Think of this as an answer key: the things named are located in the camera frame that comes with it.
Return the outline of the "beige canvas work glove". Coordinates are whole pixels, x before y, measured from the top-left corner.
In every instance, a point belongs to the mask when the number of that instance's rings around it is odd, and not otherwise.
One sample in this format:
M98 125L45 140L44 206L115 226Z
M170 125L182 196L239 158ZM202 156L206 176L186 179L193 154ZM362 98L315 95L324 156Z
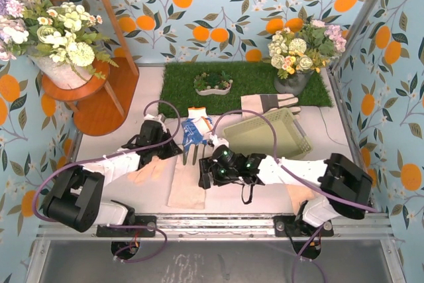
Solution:
M176 209L205 208L205 190L198 186L198 148L191 145L187 152L177 157L167 206Z

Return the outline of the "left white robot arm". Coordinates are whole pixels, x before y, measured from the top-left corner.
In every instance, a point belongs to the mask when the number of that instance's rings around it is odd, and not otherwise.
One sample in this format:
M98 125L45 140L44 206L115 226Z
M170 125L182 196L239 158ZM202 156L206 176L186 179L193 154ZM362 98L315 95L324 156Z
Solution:
M112 158L73 166L59 173L42 202L45 217L80 233L93 225L134 223L134 209L102 198L103 188L121 176L134 183L159 174L166 161L182 153L165 126L165 116L147 114L139 134L124 144Z

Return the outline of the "blue white knit gloves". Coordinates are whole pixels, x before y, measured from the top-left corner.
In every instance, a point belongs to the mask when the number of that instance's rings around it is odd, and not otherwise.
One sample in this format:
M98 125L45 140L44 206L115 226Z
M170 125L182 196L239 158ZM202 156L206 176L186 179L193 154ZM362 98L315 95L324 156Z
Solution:
M189 154L192 145L206 145L208 135L213 129L213 121L205 107L190 107L187 110L188 117L182 122L184 131L182 146L185 155Z

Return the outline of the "grey striped canvas glove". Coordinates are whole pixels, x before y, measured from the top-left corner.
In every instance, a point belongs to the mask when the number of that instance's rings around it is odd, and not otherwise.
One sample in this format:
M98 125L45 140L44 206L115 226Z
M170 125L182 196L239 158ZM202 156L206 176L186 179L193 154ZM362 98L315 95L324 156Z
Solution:
M299 99L290 93L285 94L254 94L244 95L240 98L241 108L254 111L259 114L265 114L281 108L288 108L296 119L299 119L301 107L298 104Z

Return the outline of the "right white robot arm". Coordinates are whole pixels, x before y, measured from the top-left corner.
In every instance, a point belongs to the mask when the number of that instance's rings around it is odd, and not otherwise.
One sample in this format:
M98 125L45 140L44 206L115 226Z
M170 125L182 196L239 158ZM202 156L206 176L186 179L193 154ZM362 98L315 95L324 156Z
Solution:
M361 220L372 211L368 200L373 179L342 154L333 153L326 160L291 160L238 154L225 139L214 138L210 144L211 156L198 161L199 187L204 190L227 184L305 186L318 196L301 203L299 220L314 228L338 216Z

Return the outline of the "green plastic storage basket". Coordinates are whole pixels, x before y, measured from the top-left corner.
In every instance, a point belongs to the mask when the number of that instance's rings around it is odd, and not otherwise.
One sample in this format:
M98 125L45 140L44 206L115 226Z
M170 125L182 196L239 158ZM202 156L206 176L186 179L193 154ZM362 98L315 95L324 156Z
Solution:
M229 148L245 156L252 153L276 154L278 158L302 159L313 150L310 138L287 108L270 111L223 129Z

